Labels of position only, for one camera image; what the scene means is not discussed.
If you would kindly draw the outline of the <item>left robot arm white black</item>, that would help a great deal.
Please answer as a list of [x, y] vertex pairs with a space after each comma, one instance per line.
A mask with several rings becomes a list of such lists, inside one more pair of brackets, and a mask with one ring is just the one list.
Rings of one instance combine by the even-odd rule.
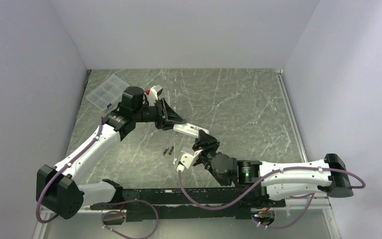
[[176, 125], [187, 124], [167, 103], [160, 98], [163, 88], [159, 85], [145, 91], [137, 86], [126, 88], [117, 108], [99, 119], [96, 130], [79, 148], [56, 163], [44, 164], [36, 176], [36, 218], [40, 223], [51, 220], [41, 218], [41, 207], [46, 207], [63, 219], [73, 217], [83, 207], [105, 203], [110, 209], [122, 205], [122, 187], [104, 180], [81, 186], [87, 170], [99, 162], [103, 155], [132, 132], [137, 123], [154, 123], [156, 129], [171, 130]]

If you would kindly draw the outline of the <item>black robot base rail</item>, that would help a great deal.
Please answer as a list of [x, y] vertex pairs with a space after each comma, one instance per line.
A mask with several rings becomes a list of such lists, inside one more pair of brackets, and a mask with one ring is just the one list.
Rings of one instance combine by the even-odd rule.
[[283, 208], [284, 199], [273, 201], [268, 198], [266, 190], [256, 187], [234, 205], [219, 211], [204, 210], [194, 205], [179, 188], [168, 189], [125, 189], [120, 202], [127, 201], [126, 206], [105, 205], [98, 203], [90, 209], [119, 210], [126, 212], [127, 222], [140, 222], [160, 219], [199, 219], [199, 218], [233, 218], [249, 220], [257, 209], [268, 207]]

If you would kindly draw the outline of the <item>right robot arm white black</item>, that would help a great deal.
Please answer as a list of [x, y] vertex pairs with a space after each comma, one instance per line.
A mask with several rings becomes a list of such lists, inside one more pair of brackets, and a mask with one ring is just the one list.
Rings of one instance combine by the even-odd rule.
[[239, 160], [218, 151], [219, 141], [200, 129], [193, 145], [202, 164], [221, 186], [257, 187], [254, 200], [261, 207], [286, 197], [325, 193], [331, 198], [353, 196], [353, 186], [343, 160], [334, 153], [305, 163]]

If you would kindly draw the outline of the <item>white remote control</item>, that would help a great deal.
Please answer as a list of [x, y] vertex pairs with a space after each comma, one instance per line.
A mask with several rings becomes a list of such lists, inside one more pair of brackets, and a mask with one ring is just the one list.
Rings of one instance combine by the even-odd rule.
[[209, 134], [209, 131], [207, 129], [196, 126], [194, 124], [190, 124], [190, 123], [175, 124], [173, 126], [173, 130], [175, 132], [182, 133], [194, 138], [198, 138], [200, 130], [204, 131], [206, 134]]

